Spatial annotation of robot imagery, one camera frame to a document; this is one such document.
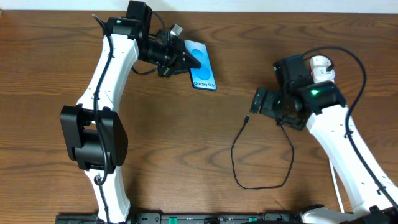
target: wood grain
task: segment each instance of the wood grain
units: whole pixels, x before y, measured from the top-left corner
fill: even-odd
[[[0,18],[1,223],[53,223],[59,213],[97,210],[90,182],[67,156],[59,122],[62,106],[76,103],[100,57],[101,30],[92,13],[6,11]],[[95,13],[104,20],[124,14]],[[397,15],[159,14],[168,26],[181,25],[184,39],[208,46],[218,90],[194,90],[188,74],[131,74],[120,117],[129,136],[124,185],[137,211],[261,213],[314,203],[337,210],[328,158],[308,131],[287,130],[296,159],[283,188],[243,191],[231,171],[231,143],[253,94],[260,86],[277,88],[272,63],[321,45],[347,47],[364,62],[368,85],[354,118],[382,168],[398,182]],[[159,27],[154,18],[152,30]],[[351,103],[362,79],[358,66],[343,53],[327,54]],[[290,157],[275,122],[252,116],[236,144],[241,182],[281,183]],[[346,195],[343,201],[350,210]]]

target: white cord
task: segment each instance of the white cord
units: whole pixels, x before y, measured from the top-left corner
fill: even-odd
[[[336,191],[336,197],[337,197],[337,201],[338,201],[338,206],[340,207],[340,211],[341,211],[342,213],[344,213],[343,202],[341,202],[340,193],[339,193],[338,187],[337,187],[335,169],[333,168],[333,164],[331,163],[331,160],[330,160],[330,159],[329,159],[329,165],[330,165],[331,178],[332,178],[332,180],[333,180],[333,185],[335,186],[335,191]]]

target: phone screen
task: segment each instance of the phone screen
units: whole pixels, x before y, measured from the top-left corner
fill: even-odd
[[[191,40],[184,40],[184,44],[192,56],[201,63],[200,68],[190,69],[192,87],[201,90],[217,90],[206,45]]]

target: white wall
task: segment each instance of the white wall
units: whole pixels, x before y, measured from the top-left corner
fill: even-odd
[[[144,0],[154,11],[398,13],[398,0]],[[0,8],[122,10],[129,0],[0,0]]]

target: blue circle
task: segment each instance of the blue circle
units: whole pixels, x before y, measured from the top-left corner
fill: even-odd
[[[192,72],[201,80],[208,80],[210,78],[210,69],[204,65],[202,62],[206,60],[205,55],[198,49],[193,49],[191,51],[192,56],[194,56],[200,63],[200,68],[193,68]]]

